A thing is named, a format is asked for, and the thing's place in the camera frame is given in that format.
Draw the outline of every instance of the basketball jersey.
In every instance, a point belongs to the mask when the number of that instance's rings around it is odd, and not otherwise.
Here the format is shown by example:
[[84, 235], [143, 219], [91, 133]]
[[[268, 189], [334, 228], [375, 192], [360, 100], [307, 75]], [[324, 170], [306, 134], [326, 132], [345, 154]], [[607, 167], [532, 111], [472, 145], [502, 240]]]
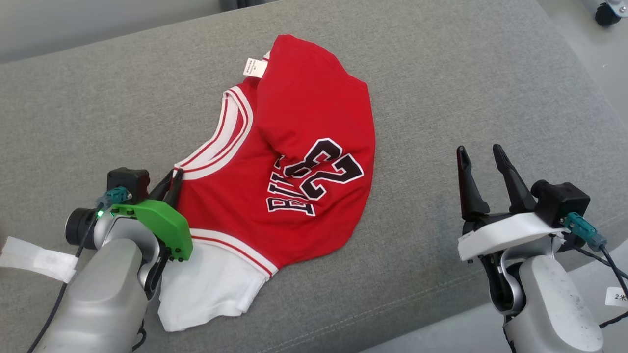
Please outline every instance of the basketball jersey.
[[342, 247], [369, 196], [367, 85], [325, 49], [290, 35], [278, 36], [263, 60], [261, 79], [224, 92], [212, 138], [175, 165], [194, 250], [164, 270], [166, 330], [246, 312], [283, 266]]

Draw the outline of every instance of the gray sofa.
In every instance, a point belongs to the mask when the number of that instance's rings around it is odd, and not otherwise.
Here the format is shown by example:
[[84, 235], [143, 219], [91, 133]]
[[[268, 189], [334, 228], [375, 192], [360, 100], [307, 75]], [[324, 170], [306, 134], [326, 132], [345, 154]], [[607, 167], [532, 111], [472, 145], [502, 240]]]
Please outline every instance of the gray sofa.
[[[628, 237], [626, 126], [534, 0], [285, 0], [0, 65], [0, 235], [73, 253], [65, 218], [92, 205], [106, 172], [156, 180], [200, 146], [222, 91], [280, 33], [369, 84], [377, 154], [362, 220], [341, 250], [281, 270], [241, 317], [166, 334], [153, 301], [138, 352], [356, 352], [488, 302], [481, 266], [457, 258], [460, 144], [493, 211], [509, 204], [500, 143], [529, 186], [591, 195], [587, 219], [611, 247]], [[0, 268], [3, 352], [28, 348], [59, 287]]]

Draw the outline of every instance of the robotic arm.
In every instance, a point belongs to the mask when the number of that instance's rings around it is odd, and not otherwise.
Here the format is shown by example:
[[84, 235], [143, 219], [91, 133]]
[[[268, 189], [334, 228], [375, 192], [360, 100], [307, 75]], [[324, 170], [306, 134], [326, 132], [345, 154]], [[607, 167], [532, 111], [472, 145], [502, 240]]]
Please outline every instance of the robotic arm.
[[[475, 257], [480, 259], [489, 279], [493, 305], [504, 316], [504, 333], [512, 351], [602, 353], [600, 327], [554, 259], [554, 253], [565, 250], [556, 237], [565, 234], [565, 241], [572, 246], [584, 245], [583, 239], [570, 233], [574, 224], [568, 219], [573, 214], [584, 214], [589, 196], [571, 183], [550, 185], [544, 180], [536, 182], [530, 193], [496, 144], [493, 154], [504, 176], [511, 207], [507, 213], [491, 215], [471, 175], [465, 148], [459, 147], [457, 154], [465, 220], [458, 253], [469, 263]], [[595, 237], [589, 240], [598, 247], [602, 242]]]
[[169, 173], [148, 195], [147, 171], [112, 170], [107, 189], [124, 188], [127, 200], [72, 212], [67, 241], [98, 251], [69, 287], [35, 352], [131, 351], [166, 263], [192, 253], [187, 221], [175, 211], [182, 176]]

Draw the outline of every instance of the teal connector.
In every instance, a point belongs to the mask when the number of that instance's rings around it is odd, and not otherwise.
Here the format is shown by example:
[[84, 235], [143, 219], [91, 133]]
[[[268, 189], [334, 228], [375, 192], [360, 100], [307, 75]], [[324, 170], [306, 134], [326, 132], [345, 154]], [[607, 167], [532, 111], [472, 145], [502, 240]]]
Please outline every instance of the teal connector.
[[103, 196], [99, 197], [96, 200], [96, 205], [102, 204], [101, 209], [106, 210], [111, 207], [111, 205], [121, 204], [129, 198], [131, 198], [131, 194], [129, 194], [125, 187], [117, 187], [108, 190]]
[[584, 239], [593, 251], [599, 251], [600, 246], [606, 245], [606, 238], [598, 234], [597, 229], [576, 212], [569, 213], [565, 217], [563, 225], [572, 233]]

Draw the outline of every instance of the white sticker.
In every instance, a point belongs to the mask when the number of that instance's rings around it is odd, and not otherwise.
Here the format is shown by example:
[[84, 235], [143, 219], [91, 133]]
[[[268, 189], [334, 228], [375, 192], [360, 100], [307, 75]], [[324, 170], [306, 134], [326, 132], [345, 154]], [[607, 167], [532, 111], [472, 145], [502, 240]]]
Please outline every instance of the white sticker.
[[628, 308], [628, 298], [622, 288], [609, 287], [606, 290], [606, 305]]
[[8, 237], [0, 255], [0, 267], [27, 269], [69, 283], [77, 259], [70, 254], [46, 250], [29, 242]]
[[249, 58], [246, 61], [243, 75], [259, 77], [261, 79], [262, 75], [264, 75], [264, 71], [266, 71], [266, 66], [268, 66], [268, 62]]

